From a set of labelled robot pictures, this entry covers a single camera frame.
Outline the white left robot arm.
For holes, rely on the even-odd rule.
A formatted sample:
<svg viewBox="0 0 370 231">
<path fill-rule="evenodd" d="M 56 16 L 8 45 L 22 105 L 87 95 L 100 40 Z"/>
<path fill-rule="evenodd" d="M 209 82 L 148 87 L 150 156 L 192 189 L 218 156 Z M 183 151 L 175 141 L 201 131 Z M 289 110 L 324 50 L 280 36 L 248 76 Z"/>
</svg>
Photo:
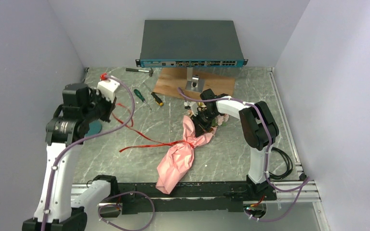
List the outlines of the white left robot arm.
<svg viewBox="0 0 370 231">
<path fill-rule="evenodd" d="M 71 200 L 73 174 L 90 124 L 110 121 L 115 109 L 119 83 L 103 80 L 95 88 L 84 83 L 66 85 L 63 102 L 46 125 L 47 166 L 42 193 L 34 216 L 25 220 L 24 231 L 82 231 L 86 228 L 87 209 L 104 199 L 119 196 L 117 180 L 100 176 L 94 185 Z"/>
</svg>

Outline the green handled screwdriver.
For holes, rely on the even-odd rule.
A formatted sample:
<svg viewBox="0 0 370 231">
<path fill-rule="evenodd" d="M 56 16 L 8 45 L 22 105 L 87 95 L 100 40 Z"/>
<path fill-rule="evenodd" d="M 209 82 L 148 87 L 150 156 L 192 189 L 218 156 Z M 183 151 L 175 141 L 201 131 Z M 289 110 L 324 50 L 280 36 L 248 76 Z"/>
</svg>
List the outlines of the green handled screwdriver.
<svg viewBox="0 0 370 231">
<path fill-rule="evenodd" d="M 144 96 L 142 95 L 142 93 L 138 90 L 138 89 L 134 89 L 133 90 L 134 94 L 150 109 L 152 110 L 152 108 L 150 107 L 150 105 L 146 102 Z"/>
</svg>

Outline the aluminium rail frame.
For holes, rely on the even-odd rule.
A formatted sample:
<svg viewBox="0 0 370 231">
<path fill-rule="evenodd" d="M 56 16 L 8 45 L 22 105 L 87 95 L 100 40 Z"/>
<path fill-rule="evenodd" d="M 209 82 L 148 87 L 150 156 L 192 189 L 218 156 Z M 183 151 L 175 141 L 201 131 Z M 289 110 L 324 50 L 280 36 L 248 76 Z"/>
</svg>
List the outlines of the aluminium rail frame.
<svg viewBox="0 0 370 231">
<path fill-rule="evenodd" d="M 108 78 L 117 81 L 120 84 L 119 88 L 120 87 L 125 87 L 125 84 L 120 79 L 118 79 L 118 78 L 116 78 L 114 76 L 111 76 L 111 75 L 107 75 L 107 74 L 101 75 L 100 81 L 101 80 L 106 80 Z M 172 147 L 174 144 L 178 143 L 179 141 L 171 142 L 169 144 L 169 146 Z M 106 175 L 96 176 L 92 180 L 91 185 L 83 193 L 86 193 L 88 191 L 88 189 L 91 186 L 94 185 L 94 180 L 97 177 L 100 177 L 100 176 L 106 176 Z M 283 189 L 281 187 L 282 186 L 282 182 L 280 182 L 280 181 L 271 182 L 271 174 L 270 173 L 269 173 L 269 180 L 267 182 L 269 183 L 269 186 L 272 187 L 275 190 L 276 195 L 277 195 L 277 193 L 284 193 L 284 194 L 286 194 L 287 197 L 292 198 L 294 200 L 294 202 L 298 202 L 299 201 L 299 196 L 300 196 L 300 194 L 302 192 L 306 192 L 306 195 L 307 196 L 314 196 L 315 195 L 315 185 L 314 185 L 314 182 L 311 181 L 309 178 L 305 178 L 305 180 L 303 180 L 303 181 L 296 181 L 296 182 L 294 182 L 294 187 L 291 188 L 291 189 Z M 104 199 L 106 199 L 108 197 L 111 198 L 111 199 L 117 198 L 120 195 L 121 195 L 120 193 L 116 193 L 114 195 L 107 196 L 107 197 L 103 198 L 102 200 L 104 200 Z M 89 207 L 87 209 L 87 213 L 88 213 L 88 210 L 89 209 L 95 208 L 95 207 L 98 208 L 98 213 L 99 214 L 101 214 L 106 207 L 115 207 L 115 208 L 119 208 L 119 209 L 122 210 L 122 206 L 119 203 L 104 203 L 102 200 L 100 202 L 96 202 L 94 204 L 94 206 Z M 262 202 L 262 201 L 256 201 L 256 202 L 253 202 L 251 204 L 248 204 L 247 206 L 244 207 L 244 211 L 243 212 L 245 212 L 249 216 L 249 218 L 251 218 L 253 220 L 256 220 L 256 221 L 259 221 L 259 222 L 264 222 L 265 221 L 264 211 L 258 209 L 258 206 L 262 205 L 263 203 L 264 202 Z"/>
</svg>

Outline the yellow black screwdriver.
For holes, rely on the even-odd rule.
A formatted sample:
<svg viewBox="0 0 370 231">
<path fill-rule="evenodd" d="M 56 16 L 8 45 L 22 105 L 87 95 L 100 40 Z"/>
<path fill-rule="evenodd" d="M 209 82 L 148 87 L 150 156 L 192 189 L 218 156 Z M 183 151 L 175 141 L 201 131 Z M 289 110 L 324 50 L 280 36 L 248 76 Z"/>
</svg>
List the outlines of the yellow black screwdriver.
<svg viewBox="0 0 370 231">
<path fill-rule="evenodd" d="M 153 92 L 153 90 L 151 90 L 151 88 L 147 84 L 145 84 L 145 83 L 143 83 L 143 84 L 150 91 L 150 94 L 153 96 L 153 98 L 154 98 L 155 102 L 158 104 L 158 106 L 163 106 L 164 103 L 163 103 L 162 99 L 155 92 Z"/>
</svg>

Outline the small black hammer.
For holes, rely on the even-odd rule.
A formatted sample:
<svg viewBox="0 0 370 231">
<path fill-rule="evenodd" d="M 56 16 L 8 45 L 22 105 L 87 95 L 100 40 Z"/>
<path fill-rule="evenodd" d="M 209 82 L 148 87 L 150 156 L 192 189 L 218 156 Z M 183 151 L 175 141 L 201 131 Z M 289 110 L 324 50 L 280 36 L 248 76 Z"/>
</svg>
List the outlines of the small black hammer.
<svg viewBox="0 0 370 231">
<path fill-rule="evenodd" d="M 147 73 L 150 77 L 153 76 L 154 70 L 150 68 L 150 70 L 142 70 L 142 69 L 134 69 L 134 68 L 125 68 L 125 71 L 127 72 L 141 72 L 141 73 Z"/>
</svg>

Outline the grey network switch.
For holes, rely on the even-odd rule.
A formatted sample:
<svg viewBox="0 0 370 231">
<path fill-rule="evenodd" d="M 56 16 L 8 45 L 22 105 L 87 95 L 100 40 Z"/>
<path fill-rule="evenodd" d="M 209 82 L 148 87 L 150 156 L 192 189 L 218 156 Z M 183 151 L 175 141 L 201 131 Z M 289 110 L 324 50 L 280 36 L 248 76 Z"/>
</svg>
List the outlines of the grey network switch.
<svg viewBox="0 0 370 231">
<path fill-rule="evenodd" d="M 145 20 L 137 67 L 243 67 L 231 20 Z"/>
</svg>

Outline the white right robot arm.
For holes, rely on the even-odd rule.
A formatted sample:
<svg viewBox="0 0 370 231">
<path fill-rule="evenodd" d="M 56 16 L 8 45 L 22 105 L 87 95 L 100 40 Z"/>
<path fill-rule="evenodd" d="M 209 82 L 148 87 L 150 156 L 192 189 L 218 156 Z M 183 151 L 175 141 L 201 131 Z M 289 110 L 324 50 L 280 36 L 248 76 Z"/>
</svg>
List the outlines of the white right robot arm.
<svg viewBox="0 0 370 231">
<path fill-rule="evenodd" d="M 195 113 L 191 116 L 195 136 L 208 133 L 213 121 L 219 115 L 229 115 L 239 119 L 244 139 L 251 153 L 246 193 L 252 200 L 259 199 L 269 187 L 267 182 L 269 156 L 273 143 L 279 135 L 279 128 L 268 105 L 263 101 L 247 103 L 227 94 L 216 95 L 211 89 L 203 91 L 200 98 L 205 107 L 192 108 Z"/>
</svg>

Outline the teal cylindrical vase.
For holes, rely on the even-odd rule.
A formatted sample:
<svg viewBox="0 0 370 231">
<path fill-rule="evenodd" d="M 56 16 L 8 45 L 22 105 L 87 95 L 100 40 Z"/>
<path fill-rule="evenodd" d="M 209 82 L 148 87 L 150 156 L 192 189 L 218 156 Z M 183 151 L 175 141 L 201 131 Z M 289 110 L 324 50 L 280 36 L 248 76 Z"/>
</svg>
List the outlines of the teal cylindrical vase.
<svg viewBox="0 0 370 231">
<path fill-rule="evenodd" d="M 102 131 L 102 123 L 99 120 L 93 121 L 89 124 L 89 130 L 85 134 L 85 137 L 96 135 Z"/>
</svg>

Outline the metal stand bracket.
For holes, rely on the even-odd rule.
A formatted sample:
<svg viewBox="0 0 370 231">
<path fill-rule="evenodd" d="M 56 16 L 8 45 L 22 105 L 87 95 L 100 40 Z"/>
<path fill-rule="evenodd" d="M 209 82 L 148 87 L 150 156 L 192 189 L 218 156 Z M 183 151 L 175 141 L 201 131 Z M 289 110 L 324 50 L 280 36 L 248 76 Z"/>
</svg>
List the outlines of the metal stand bracket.
<svg viewBox="0 0 370 231">
<path fill-rule="evenodd" d="M 194 74 L 192 67 L 186 68 L 186 80 L 186 90 L 200 93 L 203 92 L 205 80 L 202 79 L 199 75 Z"/>
</svg>

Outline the pink flower bouquet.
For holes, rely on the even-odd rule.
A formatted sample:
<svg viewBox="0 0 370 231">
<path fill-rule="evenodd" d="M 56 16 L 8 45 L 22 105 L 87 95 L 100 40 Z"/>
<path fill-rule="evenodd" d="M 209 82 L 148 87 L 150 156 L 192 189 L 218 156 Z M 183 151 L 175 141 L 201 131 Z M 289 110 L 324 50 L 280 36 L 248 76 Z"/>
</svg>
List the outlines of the pink flower bouquet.
<svg viewBox="0 0 370 231">
<path fill-rule="evenodd" d="M 208 144 L 214 137 L 216 130 L 229 120 L 229 115 L 218 115 L 214 119 L 214 126 L 210 130 L 196 137 L 196 128 L 191 120 L 192 112 L 183 116 L 182 140 L 170 147 L 157 166 L 159 174 L 156 188 L 164 194 L 170 194 L 177 183 L 190 170 L 195 158 L 195 148 Z"/>
</svg>

